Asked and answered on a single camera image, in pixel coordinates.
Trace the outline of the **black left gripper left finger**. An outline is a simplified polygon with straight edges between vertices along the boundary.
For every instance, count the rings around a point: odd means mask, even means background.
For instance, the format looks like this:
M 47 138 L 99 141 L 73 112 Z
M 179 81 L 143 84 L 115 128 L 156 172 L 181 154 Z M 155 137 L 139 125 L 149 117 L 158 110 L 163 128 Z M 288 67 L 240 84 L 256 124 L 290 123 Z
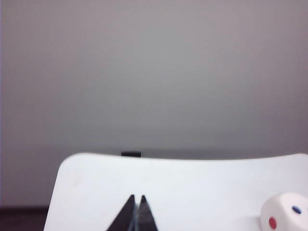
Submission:
M 132 194 L 107 231 L 131 231 L 134 228 L 135 196 Z

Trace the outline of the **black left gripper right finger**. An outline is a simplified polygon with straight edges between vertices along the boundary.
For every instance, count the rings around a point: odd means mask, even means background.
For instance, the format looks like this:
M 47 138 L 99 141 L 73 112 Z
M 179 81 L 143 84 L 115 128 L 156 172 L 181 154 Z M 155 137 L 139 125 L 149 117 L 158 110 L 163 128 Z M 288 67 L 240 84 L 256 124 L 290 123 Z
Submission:
M 151 212 L 151 208 L 142 195 L 136 214 L 136 230 L 137 231 L 158 231 L 155 219 Z

